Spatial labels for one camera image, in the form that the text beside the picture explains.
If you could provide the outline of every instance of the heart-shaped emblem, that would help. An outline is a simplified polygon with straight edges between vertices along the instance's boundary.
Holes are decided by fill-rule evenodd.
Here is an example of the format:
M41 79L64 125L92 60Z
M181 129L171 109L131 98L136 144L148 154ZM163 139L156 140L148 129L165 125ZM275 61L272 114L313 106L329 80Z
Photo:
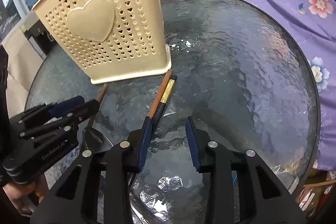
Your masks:
M115 17L114 5L108 0L89 0L83 8L68 13L71 32L88 40L104 42L111 32Z

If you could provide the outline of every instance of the human hand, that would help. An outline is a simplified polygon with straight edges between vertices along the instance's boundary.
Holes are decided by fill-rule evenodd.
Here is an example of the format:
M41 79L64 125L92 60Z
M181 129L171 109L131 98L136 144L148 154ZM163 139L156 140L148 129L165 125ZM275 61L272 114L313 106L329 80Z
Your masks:
M3 187L9 200L13 203L15 208L22 214L30 214L31 211L25 206L24 202L21 200L23 196L29 195L35 192L36 196L39 198L39 203L47 195L49 189L47 185L47 180L44 174L40 175L34 182L29 185L20 185L14 181L9 182Z

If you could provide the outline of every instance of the blue gripper pad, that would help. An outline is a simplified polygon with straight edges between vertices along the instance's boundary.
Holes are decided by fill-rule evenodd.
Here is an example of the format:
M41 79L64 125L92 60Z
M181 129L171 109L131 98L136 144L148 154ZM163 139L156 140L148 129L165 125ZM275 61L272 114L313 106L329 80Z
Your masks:
M189 119L185 121L185 133L187 135L187 140L189 144L189 150L190 150L191 159L193 161L193 165L196 168L196 171L199 172L201 168L201 163L199 159L200 150L199 150L196 137L194 134L194 126L191 124Z
M49 111L50 116L60 118L70 112L70 110L83 105L85 103L85 100L82 96L77 96L74 98L71 98L69 100L66 100L64 102L58 103L54 105L53 109Z
M142 168L145 166L148 146L152 138L152 120L149 117L145 118L141 130L143 131L143 138L140 144L138 155L138 169L140 170L140 172L142 171Z

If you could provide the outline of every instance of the beige cloth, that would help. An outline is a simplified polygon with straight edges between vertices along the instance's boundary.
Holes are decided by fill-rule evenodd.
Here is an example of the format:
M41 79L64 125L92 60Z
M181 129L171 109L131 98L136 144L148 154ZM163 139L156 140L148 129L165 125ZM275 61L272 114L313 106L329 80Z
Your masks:
M3 44L8 53L7 108L9 117L24 111L34 77L43 59L17 28Z

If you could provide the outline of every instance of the gold label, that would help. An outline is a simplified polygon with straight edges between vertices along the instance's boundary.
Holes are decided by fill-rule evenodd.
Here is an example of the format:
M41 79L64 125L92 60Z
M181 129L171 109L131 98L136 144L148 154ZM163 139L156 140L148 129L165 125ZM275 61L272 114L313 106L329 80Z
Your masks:
M168 85L166 87L166 90L163 93L163 96L161 98L161 101L160 101L161 103L166 103L168 101L170 93L171 93L171 90L174 87L174 84L175 84L175 80L170 79L169 82L168 82Z

